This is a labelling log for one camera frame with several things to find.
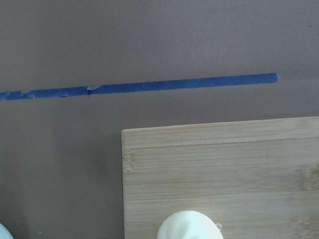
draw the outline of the wood grain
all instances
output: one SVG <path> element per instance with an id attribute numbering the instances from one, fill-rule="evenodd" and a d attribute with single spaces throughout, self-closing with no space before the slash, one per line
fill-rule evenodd
<path id="1" fill-rule="evenodd" d="M 319 117 L 123 131 L 126 239 L 196 210 L 226 239 L 319 238 Z"/>

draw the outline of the brown table surface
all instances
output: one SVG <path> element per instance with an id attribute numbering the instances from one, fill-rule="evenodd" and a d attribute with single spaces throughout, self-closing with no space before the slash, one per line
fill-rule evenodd
<path id="1" fill-rule="evenodd" d="M 319 116 L 318 1 L 2 1 L 0 92 L 278 72 L 266 85 L 0 102 L 0 223 L 123 239 L 121 130 Z"/>

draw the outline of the blue painter's tape strip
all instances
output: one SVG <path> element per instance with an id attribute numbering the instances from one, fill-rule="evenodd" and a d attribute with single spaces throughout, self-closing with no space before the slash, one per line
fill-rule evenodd
<path id="1" fill-rule="evenodd" d="M 277 82 L 278 78 L 279 77 L 277 73 L 269 73 L 245 76 L 225 76 L 188 80 L 153 81 L 129 84 L 102 85 L 95 89 L 91 89 L 89 86 L 80 86 L 70 88 L 32 90 L 26 93 L 22 93 L 21 91 L 11 91 L 0 93 L 0 99 L 10 101 L 97 94 L 130 93 L 141 91 L 162 91 L 217 86 L 265 84 Z"/>

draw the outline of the mauve background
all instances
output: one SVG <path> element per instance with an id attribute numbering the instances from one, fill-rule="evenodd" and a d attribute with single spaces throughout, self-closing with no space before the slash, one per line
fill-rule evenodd
<path id="1" fill-rule="evenodd" d="M 0 223 L 15 239 L 123 239 L 121 130 L 319 116 L 318 22 L 318 0 L 3 0 L 0 92 L 280 80 L 0 102 Z"/>

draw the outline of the white plastic object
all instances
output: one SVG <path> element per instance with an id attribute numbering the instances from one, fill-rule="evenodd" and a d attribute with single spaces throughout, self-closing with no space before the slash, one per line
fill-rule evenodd
<path id="1" fill-rule="evenodd" d="M 223 239 L 223 235 L 208 216 L 196 211 L 181 211 L 163 222 L 157 239 Z"/>
<path id="2" fill-rule="evenodd" d="M 0 239 L 13 239 L 10 232 L 0 223 Z"/>

